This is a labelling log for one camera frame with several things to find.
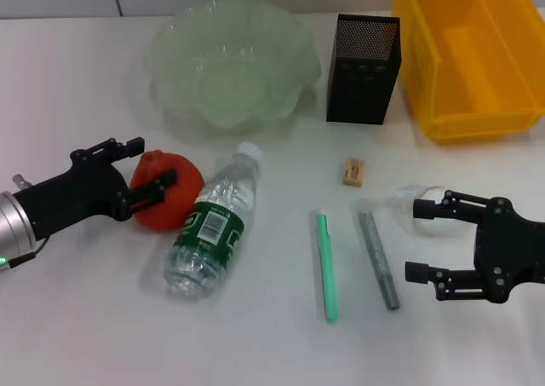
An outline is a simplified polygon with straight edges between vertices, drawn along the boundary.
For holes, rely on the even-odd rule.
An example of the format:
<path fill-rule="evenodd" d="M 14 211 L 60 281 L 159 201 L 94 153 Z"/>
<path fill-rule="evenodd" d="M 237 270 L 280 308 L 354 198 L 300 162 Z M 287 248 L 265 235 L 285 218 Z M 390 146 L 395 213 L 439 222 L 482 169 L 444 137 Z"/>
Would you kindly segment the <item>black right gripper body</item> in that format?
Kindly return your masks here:
<path fill-rule="evenodd" d="M 511 290 L 544 282 L 544 224 L 527 220 L 506 198 L 493 198 L 477 228 L 475 270 L 489 302 L 505 303 Z"/>

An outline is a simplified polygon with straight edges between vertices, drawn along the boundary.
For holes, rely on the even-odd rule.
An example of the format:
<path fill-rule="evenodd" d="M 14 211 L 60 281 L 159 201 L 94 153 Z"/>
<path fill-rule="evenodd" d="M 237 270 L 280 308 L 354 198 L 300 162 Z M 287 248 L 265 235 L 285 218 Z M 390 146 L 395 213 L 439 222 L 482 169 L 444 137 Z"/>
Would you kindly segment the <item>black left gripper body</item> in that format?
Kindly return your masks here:
<path fill-rule="evenodd" d="M 130 219 L 129 188 L 112 165 L 129 155 L 122 149 L 72 152 L 65 173 L 14 194 L 41 240 L 91 216 Z"/>

